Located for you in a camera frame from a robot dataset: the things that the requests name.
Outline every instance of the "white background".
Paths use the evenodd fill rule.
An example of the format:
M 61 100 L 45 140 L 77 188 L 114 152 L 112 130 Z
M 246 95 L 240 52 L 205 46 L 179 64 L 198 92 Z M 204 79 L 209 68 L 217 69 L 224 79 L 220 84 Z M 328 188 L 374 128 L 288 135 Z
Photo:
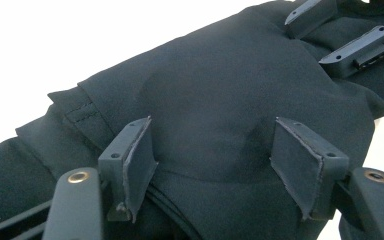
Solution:
M 47 93 L 262 2 L 0 1 L 0 142 L 45 114 Z M 384 119 L 366 166 L 384 170 Z

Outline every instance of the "metal ring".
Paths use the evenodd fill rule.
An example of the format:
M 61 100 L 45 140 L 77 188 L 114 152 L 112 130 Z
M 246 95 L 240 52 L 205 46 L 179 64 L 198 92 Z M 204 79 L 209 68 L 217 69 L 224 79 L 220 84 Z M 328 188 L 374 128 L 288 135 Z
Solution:
M 68 177 L 69 183 L 81 183 L 89 178 L 88 172 L 76 172 L 71 174 L 70 177 Z
M 364 176 L 366 176 L 366 178 L 372 181 L 375 181 L 378 183 L 384 183 L 384 173 L 373 171 L 373 170 L 366 170 L 364 172 Z

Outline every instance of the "garment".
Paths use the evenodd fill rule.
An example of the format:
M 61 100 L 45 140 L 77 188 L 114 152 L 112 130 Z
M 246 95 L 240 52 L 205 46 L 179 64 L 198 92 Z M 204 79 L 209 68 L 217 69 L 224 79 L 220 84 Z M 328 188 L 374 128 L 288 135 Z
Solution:
M 342 5 L 337 18 L 290 39 L 283 24 L 299 4 L 245 9 L 50 94 L 47 114 L 0 145 L 0 220 L 50 199 L 59 176 L 96 167 L 126 124 L 151 116 L 159 166 L 138 223 L 120 234 L 295 239 L 307 223 L 270 166 L 276 117 L 319 133 L 351 170 L 384 116 L 384 60 L 346 79 L 318 64 L 384 25 L 382 9 Z M 308 224 L 314 238 L 324 223 Z

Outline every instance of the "white surface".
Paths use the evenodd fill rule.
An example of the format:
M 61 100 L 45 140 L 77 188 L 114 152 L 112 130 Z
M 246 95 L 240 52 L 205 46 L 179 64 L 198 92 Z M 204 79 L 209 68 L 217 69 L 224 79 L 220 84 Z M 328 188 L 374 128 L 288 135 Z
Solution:
M 0 1 L 0 142 L 45 114 L 47 93 L 262 2 Z M 366 165 L 384 170 L 384 120 Z

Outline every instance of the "black cloth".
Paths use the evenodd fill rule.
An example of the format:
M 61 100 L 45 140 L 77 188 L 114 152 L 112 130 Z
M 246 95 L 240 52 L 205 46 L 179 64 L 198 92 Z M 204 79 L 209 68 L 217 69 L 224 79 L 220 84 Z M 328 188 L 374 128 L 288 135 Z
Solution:
M 384 12 L 344 4 L 296 40 L 283 24 L 298 4 L 247 8 L 50 94 L 48 113 L 0 145 L 0 220 L 50 198 L 63 173 L 96 167 L 127 123 L 150 115 L 160 164 L 122 235 L 316 238 L 324 223 L 301 222 L 270 166 L 275 118 L 306 124 L 350 157 L 350 170 L 361 166 L 384 116 L 384 60 L 347 79 L 318 60 L 384 25 Z

